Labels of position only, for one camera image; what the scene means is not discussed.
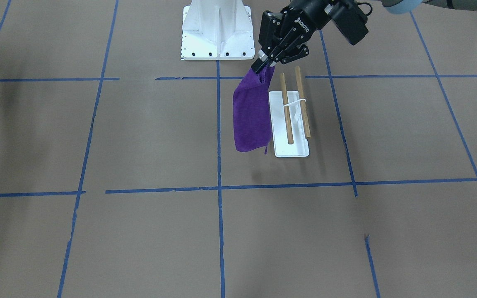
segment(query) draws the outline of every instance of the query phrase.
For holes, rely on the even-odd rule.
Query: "cable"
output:
[[[369,15],[371,15],[371,13],[373,12],[373,6],[371,6],[371,4],[369,4],[368,2],[356,2],[356,4],[358,4],[358,6],[360,5],[369,6],[369,12],[366,14],[366,17],[369,17]]]

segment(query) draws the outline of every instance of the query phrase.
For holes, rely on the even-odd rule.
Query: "robotiq logo text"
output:
[[[301,25],[301,27],[302,27],[303,29],[305,29],[305,31],[306,31],[307,33],[310,31],[310,29],[308,28],[308,26],[305,25],[305,23],[303,23],[303,21],[301,21],[301,18],[300,18],[300,17],[298,17],[298,18],[294,21],[294,23],[298,23],[299,25]]]

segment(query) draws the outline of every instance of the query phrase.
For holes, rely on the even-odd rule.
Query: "white tray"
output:
[[[308,140],[305,138],[305,130],[303,129],[299,93],[297,91],[288,91],[287,94],[290,120],[292,122],[292,134],[294,136],[294,143],[292,145],[288,144],[288,138],[286,136],[282,92],[271,91],[269,93],[275,156],[278,158],[305,158],[310,152],[308,150]]]

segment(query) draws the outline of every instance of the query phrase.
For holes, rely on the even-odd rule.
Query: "purple towel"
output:
[[[268,87],[274,68],[266,66],[259,74],[250,68],[233,93],[233,130],[237,151],[265,147],[272,138]]]

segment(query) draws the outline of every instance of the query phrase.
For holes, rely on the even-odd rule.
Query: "wooden stick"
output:
[[[303,76],[301,76],[301,67],[296,66],[296,80],[297,80],[297,92],[299,93],[299,99],[305,98],[305,92],[303,91]],[[310,124],[308,122],[308,113],[306,111],[306,103],[304,100],[299,101],[301,105],[301,115],[303,116],[303,128],[305,129],[305,138],[310,139]]]
[[[288,104],[288,93],[286,91],[286,81],[284,80],[284,73],[281,73],[281,92],[282,104]],[[290,107],[284,107],[284,122],[286,123],[286,137],[288,137],[288,144],[294,143],[294,136],[292,135],[292,122],[290,121]]]

